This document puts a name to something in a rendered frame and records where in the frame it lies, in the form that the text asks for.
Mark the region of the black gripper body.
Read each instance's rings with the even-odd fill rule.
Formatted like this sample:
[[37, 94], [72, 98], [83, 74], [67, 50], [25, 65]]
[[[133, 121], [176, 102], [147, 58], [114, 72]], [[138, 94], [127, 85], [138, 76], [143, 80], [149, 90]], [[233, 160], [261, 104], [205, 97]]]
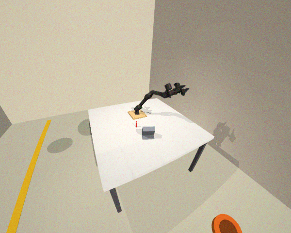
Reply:
[[173, 89], [174, 90], [174, 93], [175, 93], [175, 95], [177, 95], [178, 93], [181, 93], [181, 95], [185, 95], [185, 91], [184, 91], [184, 89], [178, 89], [178, 90], [176, 90], [176, 89]]

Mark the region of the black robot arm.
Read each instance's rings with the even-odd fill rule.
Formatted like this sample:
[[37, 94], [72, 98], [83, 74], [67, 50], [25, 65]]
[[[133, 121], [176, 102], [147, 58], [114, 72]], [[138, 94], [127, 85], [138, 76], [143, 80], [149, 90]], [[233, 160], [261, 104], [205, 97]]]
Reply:
[[[175, 86], [175, 89], [176, 90], [178, 90], [178, 89], [180, 89], [179, 88], [179, 86], [180, 86], [180, 83], [175, 83], [174, 84], [174, 86]], [[152, 95], [153, 94], [155, 94], [155, 95], [159, 95], [159, 96], [162, 96], [163, 98], [167, 98], [167, 97], [169, 97], [169, 98], [171, 98], [171, 96], [173, 96], [175, 93], [174, 93], [174, 90], [171, 90], [172, 89], [172, 86], [171, 86], [171, 84], [170, 83], [167, 83], [165, 86], [165, 92], [164, 93], [162, 93], [162, 92], [158, 92], [158, 91], [150, 91], [149, 93], [147, 93], [146, 95], [145, 95], [145, 98], [140, 102], [140, 104], [138, 104], [137, 106], [135, 106], [135, 108], [134, 108], [134, 110], [135, 110], [135, 114], [136, 115], [139, 115], [139, 110], [142, 108], [142, 105], [148, 100], [148, 99], [150, 99], [151, 97], [152, 97]]]

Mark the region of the grey sloped panel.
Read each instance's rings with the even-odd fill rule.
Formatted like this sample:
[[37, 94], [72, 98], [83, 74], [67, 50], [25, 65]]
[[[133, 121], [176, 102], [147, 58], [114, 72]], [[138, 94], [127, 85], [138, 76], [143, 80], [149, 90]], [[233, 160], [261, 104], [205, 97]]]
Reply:
[[142, 127], [142, 139], [150, 140], [154, 138], [155, 126]]

